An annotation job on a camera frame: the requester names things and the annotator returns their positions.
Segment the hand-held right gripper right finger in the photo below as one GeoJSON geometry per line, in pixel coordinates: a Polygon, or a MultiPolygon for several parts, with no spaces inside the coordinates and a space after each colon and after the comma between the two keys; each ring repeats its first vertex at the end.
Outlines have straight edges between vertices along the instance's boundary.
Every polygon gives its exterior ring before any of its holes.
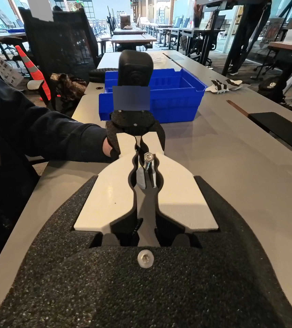
{"type": "Polygon", "coordinates": [[[176,236],[218,230],[196,177],[166,155],[155,156],[156,188],[148,185],[154,214],[148,222],[151,246],[171,246],[176,236]]]}

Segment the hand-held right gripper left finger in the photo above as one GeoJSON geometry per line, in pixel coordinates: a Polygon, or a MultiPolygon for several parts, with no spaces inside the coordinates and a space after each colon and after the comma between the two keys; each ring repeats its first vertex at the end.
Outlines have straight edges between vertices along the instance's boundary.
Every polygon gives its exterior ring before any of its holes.
{"type": "Polygon", "coordinates": [[[131,151],[99,173],[74,223],[76,231],[111,233],[121,246],[137,245],[137,162],[131,151]]]}

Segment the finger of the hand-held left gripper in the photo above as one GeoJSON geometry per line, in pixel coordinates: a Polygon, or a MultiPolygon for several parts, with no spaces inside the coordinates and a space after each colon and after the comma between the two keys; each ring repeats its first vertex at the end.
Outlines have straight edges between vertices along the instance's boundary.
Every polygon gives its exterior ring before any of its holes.
{"type": "MultiPolygon", "coordinates": [[[[154,154],[154,158],[157,153],[164,155],[164,150],[161,146],[159,136],[156,132],[148,132],[142,136],[142,145],[144,146],[144,153],[151,152],[154,154]]],[[[156,188],[156,171],[155,171],[155,159],[154,159],[154,182],[151,181],[152,187],[156,188]]]]}
{"type": "Polygon", "coordinates": [[[152,187],[148,176],[144,176],[144,146],[142,145],[142,137],[135,137],[126,133],[118,133],[116,135],[120,155],[123,157],[129,153],[133,153],[132,163],[134,170],[132,171],[132,186],[138,185],[140,189],[146,189],[148,185],[152,187]]]}

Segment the metal hex bolt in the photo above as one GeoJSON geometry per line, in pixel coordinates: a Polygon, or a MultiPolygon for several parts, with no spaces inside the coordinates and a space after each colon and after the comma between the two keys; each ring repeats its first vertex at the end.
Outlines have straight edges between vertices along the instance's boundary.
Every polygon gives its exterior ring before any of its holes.
{"type": "Polygon", "coordinates": [[[144,165],[143,165],[143,169],[144,169],[144,176],[146,178],[146,176],[149,177],[150,181],[154,182],[154,154],[151,152],[147,152],[144,154],[144,165]]]}

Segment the blue plastic bin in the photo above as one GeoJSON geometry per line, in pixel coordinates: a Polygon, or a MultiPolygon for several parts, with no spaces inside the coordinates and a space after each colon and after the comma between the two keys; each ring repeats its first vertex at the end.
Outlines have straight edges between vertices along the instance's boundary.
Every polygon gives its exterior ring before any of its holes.
{"type": "Polygon", "coordinates": [[[160,123],[195,119],[207,85],[186,69],[154,69],[150,82],[150,112],[160,123]]]}

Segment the person's left forearm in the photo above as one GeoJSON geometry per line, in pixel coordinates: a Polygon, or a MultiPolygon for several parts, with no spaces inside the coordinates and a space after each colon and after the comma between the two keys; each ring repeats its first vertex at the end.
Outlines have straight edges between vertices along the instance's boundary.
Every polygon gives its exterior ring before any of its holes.
{"type": "Polygon", "coordinates": [[[110,163],[102,150],[107,132],[33,104],[0,79],[0,133],[23,155],[47,160],[110,163]]]}

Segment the person's left hand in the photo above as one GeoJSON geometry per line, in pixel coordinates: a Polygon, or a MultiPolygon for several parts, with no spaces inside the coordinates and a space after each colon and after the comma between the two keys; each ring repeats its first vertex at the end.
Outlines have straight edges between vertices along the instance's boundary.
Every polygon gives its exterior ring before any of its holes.
{"type": "Polygon", "coordinates": [[[112,146],[110,145],[107,137],[103,141],[102,150],[107,157],[111,157],[112,146]]]}

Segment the black rounded object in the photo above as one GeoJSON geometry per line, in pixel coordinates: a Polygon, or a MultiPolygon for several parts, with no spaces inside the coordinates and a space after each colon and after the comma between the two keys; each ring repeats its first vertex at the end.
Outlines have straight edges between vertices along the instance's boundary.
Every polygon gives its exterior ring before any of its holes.
{"type": "Polygon", "coordinates": [[[100,68],[89,71],[89,82],[91,83],[105,83],[106,72],[116,71],[116,68],[100,68]]]}

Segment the camouflage patterned cloth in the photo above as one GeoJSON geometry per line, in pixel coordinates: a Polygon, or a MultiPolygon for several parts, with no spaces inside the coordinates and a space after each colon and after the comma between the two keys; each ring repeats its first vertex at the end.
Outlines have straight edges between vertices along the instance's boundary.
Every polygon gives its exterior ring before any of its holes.
{"type": "Polygon", "coordinates": [[[61,113],[72,117],[81,98],[85,95],[86,81],[65,73],[52,73],[50,80],[55,86],[56,94],[60,96],[61,113]]]}

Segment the grey background desk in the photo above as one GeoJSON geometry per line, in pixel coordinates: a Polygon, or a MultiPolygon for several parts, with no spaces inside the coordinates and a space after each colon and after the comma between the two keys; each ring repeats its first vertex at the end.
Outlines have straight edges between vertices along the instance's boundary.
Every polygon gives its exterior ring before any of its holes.
{"type": "Polygon", "coordinates": [[[111,38],[113,52],[117,52],[117,45],[128,45],[136,50],[137,46],[153,45],[157,39],[149,34],[142,35],[114,35],[111,38]]]}
{"type": "Polygon", "coordinates": [[[9,45],[9,46],[19,45],[21,48],[24,48],[23,47],[24,42],[28,42],[25,32],[18,31],[18,30],[15,32],[0,30],[0,50],[1,53],[5,56],[6,60],[10,60],[10,58],[5,52],[3,45],[9,45]]]}

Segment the striped black white cloth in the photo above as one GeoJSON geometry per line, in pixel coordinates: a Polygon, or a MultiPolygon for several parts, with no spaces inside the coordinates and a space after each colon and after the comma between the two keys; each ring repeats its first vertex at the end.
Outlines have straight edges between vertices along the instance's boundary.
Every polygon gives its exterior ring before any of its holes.
{"type": "Polygon", "coordinates": [[[244,86],[242,80],[232,80],[226,79],[224,82],[219,80],[211,80],[212,85],[205,89],[205,92],[210,92],[213,94],[225,93],[228,91],[235,91],[244,86]]]}

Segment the black mesh office chair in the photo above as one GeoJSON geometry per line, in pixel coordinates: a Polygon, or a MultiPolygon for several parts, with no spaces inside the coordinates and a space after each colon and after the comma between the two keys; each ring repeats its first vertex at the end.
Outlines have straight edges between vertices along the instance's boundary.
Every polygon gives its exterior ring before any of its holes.
{"type": "Polygon", "coordinates": [[[33,57],[50,89],[51,109],[58,110],[51,75],[64,73],[88,84],[89,73],[99,64],[97,40],[83,7],[75,11],[53,11],[53,22],[34,18],[28,9],[18,9],[33,57]]]}

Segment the person's dark clothed torso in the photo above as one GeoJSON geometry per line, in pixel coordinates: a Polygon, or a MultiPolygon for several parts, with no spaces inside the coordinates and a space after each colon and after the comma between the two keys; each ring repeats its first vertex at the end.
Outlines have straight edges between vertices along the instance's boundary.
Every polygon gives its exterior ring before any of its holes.
{"type": "Polygon", "coordinates": [[[33,147],[24,124],[35,109],[21,92],[0,85],[0,254],[39,180],[26,158],[33,147]]]}

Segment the orange traffic cone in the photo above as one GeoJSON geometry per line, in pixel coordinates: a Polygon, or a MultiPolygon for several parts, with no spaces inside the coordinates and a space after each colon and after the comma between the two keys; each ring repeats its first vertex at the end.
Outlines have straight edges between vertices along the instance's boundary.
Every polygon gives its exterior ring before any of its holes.
{"type": "Polygon", "coordinates": [[[37,66],[29,59],[29,57],[25,54],[25,52],[21,49],[21,47],[19,45],[15,46],[18,54],[21,57],[21,60],[23,61],[23,63],[25,64],[25,66],[27,67],[30,75],[32,76],[33,80],[35,81],[42,81],[43,84],[41,85],[47,100],[50,101],[51,100],[51,93],[50,93],[50,89],[44,79],[44,76],[42,74],[42,72],[37,68],[37,66]]]}

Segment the black rectangular table mat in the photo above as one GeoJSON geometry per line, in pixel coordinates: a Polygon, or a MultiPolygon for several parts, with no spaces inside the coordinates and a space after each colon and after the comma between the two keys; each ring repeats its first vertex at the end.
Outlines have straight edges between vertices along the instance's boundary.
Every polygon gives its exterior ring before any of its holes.
{"type": "Polygon", "coordinates": [[[275,134],[292,148],[291,121],[274,112],[251,113],[247,117],[267,133],[275,134]]]}

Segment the black backpack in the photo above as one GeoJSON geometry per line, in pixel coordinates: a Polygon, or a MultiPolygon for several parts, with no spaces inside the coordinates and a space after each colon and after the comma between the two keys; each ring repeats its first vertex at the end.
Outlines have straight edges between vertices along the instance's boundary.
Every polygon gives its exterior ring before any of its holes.
{"type": "Polygon", "coordinates": [[[275,103],[285,104],[286,102],[283,91],[286,86],[286,80],[282,80],[280,76],[273,76],[264,79],[259,83],[257,93],[275,103]]]}

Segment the printed paper sheet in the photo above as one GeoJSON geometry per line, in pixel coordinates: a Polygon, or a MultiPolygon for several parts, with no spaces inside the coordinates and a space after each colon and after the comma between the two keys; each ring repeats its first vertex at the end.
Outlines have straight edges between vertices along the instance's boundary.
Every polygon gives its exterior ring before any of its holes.
{"type": "Polygon", "coordinates": [[[23,76],[1,57],[0,76],[7,84],[12,85],[13,87],[17,87],[23,80],[23,76]]]}

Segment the wood edged grey desk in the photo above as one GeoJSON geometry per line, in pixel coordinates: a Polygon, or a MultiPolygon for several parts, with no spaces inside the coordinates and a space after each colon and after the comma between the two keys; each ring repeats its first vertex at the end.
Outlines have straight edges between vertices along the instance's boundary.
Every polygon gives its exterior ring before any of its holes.
{"type": "Polygon", "coordinates": [[[287,86],[287,80],[292,74],[292,43],[270,42],[268,48],[270,50],[278,50],[276,59],[286,63],[286,66],[283,69],[281,76],[279,77],[276,87],[268,97],[273,102],[279,103],[283,95],[283,87],[287,86]]]}

